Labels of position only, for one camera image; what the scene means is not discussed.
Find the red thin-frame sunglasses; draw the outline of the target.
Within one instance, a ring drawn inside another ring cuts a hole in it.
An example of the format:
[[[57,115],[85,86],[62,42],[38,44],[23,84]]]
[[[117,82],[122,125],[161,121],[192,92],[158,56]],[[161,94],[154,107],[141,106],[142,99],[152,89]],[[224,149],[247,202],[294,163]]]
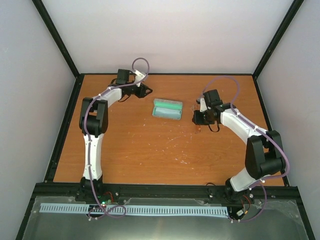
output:
[[[199,134],[201,132],[202,117],[200,116],[200,106],[194,104],[191,108],[192,110],[192,123],[194,134]]]

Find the light blue cleaning cloth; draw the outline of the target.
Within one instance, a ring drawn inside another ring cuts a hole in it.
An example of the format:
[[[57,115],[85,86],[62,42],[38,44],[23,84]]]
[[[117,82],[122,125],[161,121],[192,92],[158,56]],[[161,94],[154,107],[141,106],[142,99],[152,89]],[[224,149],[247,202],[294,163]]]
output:
[[[153,111],[153,116],[165,119],[180,120],[181,110],[156,107]]]

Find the grey leather glasses case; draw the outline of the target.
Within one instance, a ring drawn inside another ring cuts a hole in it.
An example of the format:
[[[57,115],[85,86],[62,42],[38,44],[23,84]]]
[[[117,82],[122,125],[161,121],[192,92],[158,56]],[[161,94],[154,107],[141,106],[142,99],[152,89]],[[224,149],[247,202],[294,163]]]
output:
[[[181,101],[160,98],[153,100],[153,117],[179,121],[182,117],[182,110],[183,103]]]

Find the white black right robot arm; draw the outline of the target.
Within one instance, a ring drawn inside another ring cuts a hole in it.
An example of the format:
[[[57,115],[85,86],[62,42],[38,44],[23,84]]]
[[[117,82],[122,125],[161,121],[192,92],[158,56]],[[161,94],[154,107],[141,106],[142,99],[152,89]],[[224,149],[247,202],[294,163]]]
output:
[[[224,196],[234,201],[245,191],[274,174],[289,169],[280,134],[257,126],[232,103],[224,103],[216,89],[204,92],[196,100],[192,122],[198,126],[223,125],[233,131],[246,146],[244,168],[225,182]]]

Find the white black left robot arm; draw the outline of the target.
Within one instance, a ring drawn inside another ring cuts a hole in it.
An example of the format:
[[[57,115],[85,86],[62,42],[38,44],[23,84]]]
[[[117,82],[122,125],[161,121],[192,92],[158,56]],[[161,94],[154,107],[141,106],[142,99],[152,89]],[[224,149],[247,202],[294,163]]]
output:
[[[81,188],[92,201],[103,198],[103,172],[101,167],[102,142],[109,125],[109,107],[124,96],[144,98],[152,89],[143,84],[148,74],[137,69],[119,69],[105,91],[82,100],[79,128],[85,144],[85,166],[80,180]]]

